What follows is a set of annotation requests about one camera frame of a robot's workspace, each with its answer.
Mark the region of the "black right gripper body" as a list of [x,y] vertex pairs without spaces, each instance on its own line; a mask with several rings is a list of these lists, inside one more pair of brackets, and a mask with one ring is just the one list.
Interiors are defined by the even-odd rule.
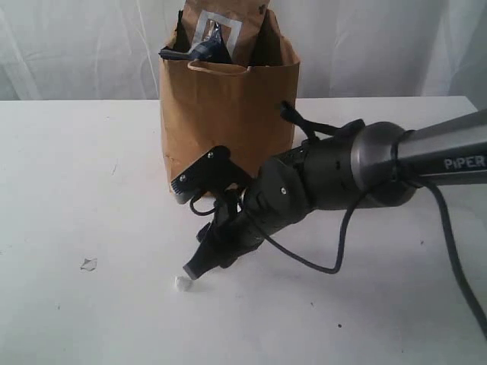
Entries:
[[212,221],[198,233],[199,245],[214,247],[220,266],[230,266],[240,256],[259,248],[265,235],[274,234],[272,193],[250,189],[240,196],[236,189],[212,193],[215,212]]

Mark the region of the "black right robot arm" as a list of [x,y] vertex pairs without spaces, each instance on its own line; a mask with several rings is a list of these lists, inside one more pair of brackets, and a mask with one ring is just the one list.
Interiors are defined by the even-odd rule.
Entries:
[[[360,119],[340,128],[285,114],[307,134],[300,147],[270,157],[256,177],[216,146],[172,183],[181,203],[215,197],[212,221],[185,264],[192,279],[227,268],[280,230],[316,210],[396,207],[423,183],[486,181],[486,113],[478,111],[418,130]],[[325,138],[318,138],[323,131]]]

